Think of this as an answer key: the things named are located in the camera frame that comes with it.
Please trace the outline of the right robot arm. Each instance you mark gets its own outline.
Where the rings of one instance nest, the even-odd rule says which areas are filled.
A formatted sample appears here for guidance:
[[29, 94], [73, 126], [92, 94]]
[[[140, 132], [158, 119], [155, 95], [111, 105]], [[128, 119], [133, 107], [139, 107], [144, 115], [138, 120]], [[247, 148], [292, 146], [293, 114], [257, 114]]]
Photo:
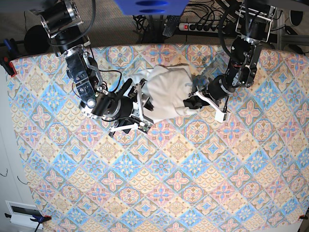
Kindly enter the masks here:
[[142, 92], [146, 84], [141, 79], [134, 84], [128, 78], [109, 90], [103, 81], [98, 65], [86, 47], [90, 45], [87, 33], [80, 30], [83, 21], [75, 3], [71, 0], [36, 0], [30, 11], [39, 15], [48, 36], [48, 43], [57, 57], [67, 63], [67, 75], [73, 80], [81, 99], [79, 108], [88, 118], [112, 122], [109, 136], [117, 131], [129, 133], [139, 130], [147, 133], [153, 120], [145, 116], [144, 110], [153, 110], [149, 96]]

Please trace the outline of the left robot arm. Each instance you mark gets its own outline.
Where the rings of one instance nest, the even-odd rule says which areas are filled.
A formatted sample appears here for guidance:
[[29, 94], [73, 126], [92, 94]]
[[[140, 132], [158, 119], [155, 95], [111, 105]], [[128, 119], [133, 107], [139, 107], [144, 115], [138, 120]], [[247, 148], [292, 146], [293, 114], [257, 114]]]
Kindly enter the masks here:
[[[262, 43], [268, 41], [277, 8], [265, 0], [243, 0], [230, 3], [218, 25], [220, 44], [229, 56], [225, 74], [219, 75], [202, 88], [196, 89], [183, 101], [190, 109], [211, 106], [215, 119], [223, 122], [227, 117], [227, 106], [219, 108], [222, 99], [228, 100], [237, 88], [253, 85]], [[224, 39], [224, 21], [229, 14], [238, 13], [235, 24], [236, 39], [230, 49]]]

